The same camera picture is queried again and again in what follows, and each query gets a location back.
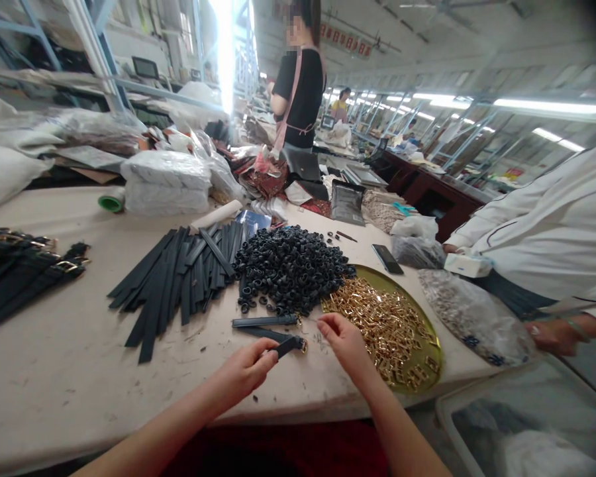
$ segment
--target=mobile phone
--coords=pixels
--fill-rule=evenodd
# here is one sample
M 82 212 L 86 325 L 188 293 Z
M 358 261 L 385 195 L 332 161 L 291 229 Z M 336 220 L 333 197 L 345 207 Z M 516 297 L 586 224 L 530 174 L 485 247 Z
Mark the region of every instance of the mobile phone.
M 373 244 L 373 249 L 379 257 L 379 261 L 382 262 L 382 265 L 384 265 L 384 268 L 386 268 L 389 273 L 393 275 L 404 274 L 404 270 L 402 270 L 402 267 L 400 267 L 400 265 L 397 263 L 396 259 L 393 257 L 393 254 L 388 248 L 383 245 Z

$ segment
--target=red cloth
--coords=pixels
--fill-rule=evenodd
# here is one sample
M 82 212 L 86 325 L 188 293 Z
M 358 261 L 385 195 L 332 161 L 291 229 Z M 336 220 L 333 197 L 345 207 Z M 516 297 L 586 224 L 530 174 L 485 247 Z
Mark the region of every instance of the red cloth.
M 205 429 L 177 454 L 162 475 L 371 477 L 388 474 L 386 456 L 375 428 L 362 421 L 349 421 Z

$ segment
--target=tape roll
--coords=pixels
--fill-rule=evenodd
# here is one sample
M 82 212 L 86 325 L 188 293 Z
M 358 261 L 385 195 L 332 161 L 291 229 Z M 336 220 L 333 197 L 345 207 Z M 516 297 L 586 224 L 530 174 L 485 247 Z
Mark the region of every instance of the tape roll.
M 97 202 L 102 209 L 108 212 L 123 212 L 126 203 L 126 190 L 123 187 L 112 187 Z

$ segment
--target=round tray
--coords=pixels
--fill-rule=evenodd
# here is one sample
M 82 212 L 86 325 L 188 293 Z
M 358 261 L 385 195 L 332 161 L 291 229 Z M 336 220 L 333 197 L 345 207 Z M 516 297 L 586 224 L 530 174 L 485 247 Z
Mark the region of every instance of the round tray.
M 426 313 L 424 313 L 424 310 L 422 310 L 413 297 L 411 297 L 406 290 L 395 283 L 391 278 L 378 272 L 377 270 L 374 270 L 373 268 L 369 268 L 364 265 L 355 265 L 355 267 L 358 271 L 358 277 L 364 278 L 376 290 L 387 293 L 397 292 L 401 295 L 404 295 L 411 308 L 413 308 L 418 313 L 418 316 L 422 319 L 424 327 L 426 328 L 426 332 L 433 337 L 433 339 L 430 341 L 425 339 L 419 340 L 422 349 L 414 350 L 411 353 L 411 358 L 406 361 L 403 369 L 404 373 L 406 374 L 410 370 L 413 370 L 413 368 L 419 366 L 421 369 L 423 369 L 428 378 L 423 380 L 416 389 L 410 388 L 407 385 L 400 383 L 391 384 L 391 389 L 393 389 L 394 392 L 403 394 L 419 394 L 429 391 L 429 389 L 439 382 L 443 365 L 442 349 L 432 323 L 430 320 L 428 320 Z M 325 313 L 338 311 L 330 300 L 323 300 L 322 305 Z M 433 370 L 431 367 L 429 367 L 426 358 L 432 359 L 432 361 L 437 364 L 437 367 L 435 368 L 436 370 Z

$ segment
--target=pink apron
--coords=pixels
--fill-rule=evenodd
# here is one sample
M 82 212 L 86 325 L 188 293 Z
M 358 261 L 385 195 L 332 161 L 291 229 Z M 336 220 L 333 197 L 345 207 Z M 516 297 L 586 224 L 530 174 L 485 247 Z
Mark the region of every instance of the pink apron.
M 276 123 L 276 141 L 273 144 L 273 148 L 278 151 L 285 147 L 285 135 L 287 134 L 288 127 L 296 129 L 297 131 L 299 131 L 300 135 L 306 135 L 309 132 L 311 132 L 315 126 L 315 124 L 310 124 L 305 129 L 300 129 L 287 123 L 287 118 L 289 117 L 291 105 L 293 104 L 293 99 L 296 96 L 296 90 L 298 89 L 298 81 L 300 80 L 300 70 L 303 64 L 303 50 L 314 50 L 316 53 L 318 53 L 318 55 L 320 56 L 320 62 L 323 65 L 323 87 L 324 82 L 326 81 L 326 68 L 324 66 L 324 58 L 320 53 L 320 50 L 315 46 L 301 46 L 298 50 L 298 58 L 296 59 L 296 74 L 293 78 L 293 88 L 291 89 L 291 96 L 289 97 L 289 102 L 287 103 L 287 109 L 285 110 L 285 114 L 283 115 L 282 121 Z

